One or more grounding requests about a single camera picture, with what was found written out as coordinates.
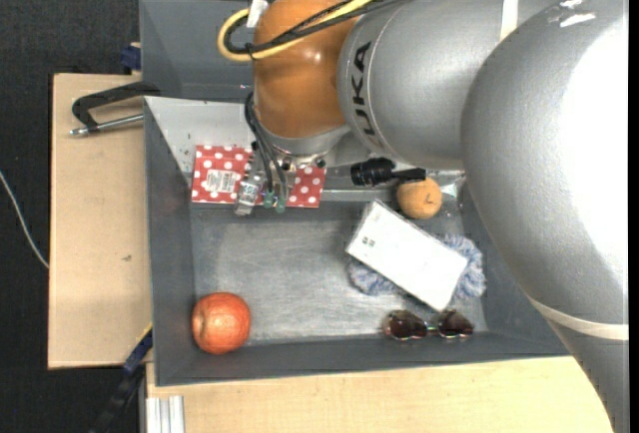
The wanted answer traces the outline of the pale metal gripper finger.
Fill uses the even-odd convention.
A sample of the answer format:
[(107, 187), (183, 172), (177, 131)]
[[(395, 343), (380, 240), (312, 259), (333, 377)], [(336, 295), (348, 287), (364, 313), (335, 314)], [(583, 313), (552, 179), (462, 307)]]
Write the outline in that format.
[(253, 212), (264, 185), (264, 175), (254, 174), (240, 182), (234, 212), (238, 217), (246, 217)]

